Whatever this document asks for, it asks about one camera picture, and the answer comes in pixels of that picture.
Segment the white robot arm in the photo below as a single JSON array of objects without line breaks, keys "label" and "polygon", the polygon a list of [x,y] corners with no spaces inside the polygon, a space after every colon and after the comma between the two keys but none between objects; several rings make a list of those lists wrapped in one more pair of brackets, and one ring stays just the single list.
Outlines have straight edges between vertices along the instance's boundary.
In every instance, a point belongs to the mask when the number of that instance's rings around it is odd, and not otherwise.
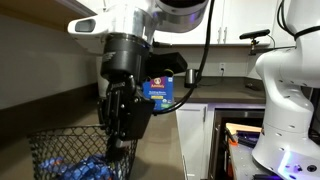
[{"label": "white robot arm", "polygon": [[[185,71],[177,53],[155,55],[155,31],[188,32],[209,20],[214,0],[107,0],[104,11],[68,25],[69,34],[102,58],[108,80],[100,103],[100,122],[110,135],[110,155],[121,158],[125,147],[143,137],[153,100],[144,96],[145,81]],[[320,147],[308,136],[314,107],[302,88],[320,87],[320,0],[291,0],[282,29],[295,46],[262,54],[256,71],[266,92],[262,130],[254,160],[285,180],[319,180]]]}]

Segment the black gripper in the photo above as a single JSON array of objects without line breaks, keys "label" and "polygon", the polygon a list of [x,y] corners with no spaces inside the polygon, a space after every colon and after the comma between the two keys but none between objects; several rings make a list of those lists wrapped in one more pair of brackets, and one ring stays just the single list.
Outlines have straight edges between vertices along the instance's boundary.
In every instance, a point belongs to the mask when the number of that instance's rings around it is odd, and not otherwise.
[{"label": "black gripper", "polygon": [[144,135],[155,102],[144,96],[146,60],[149,46],[139,37],[112,33],[106,36],[100,75],[109,82],[102,118],[107,133],[106,159],[120,161],[124,148],[116,146],[122,141],[141,139]]}]

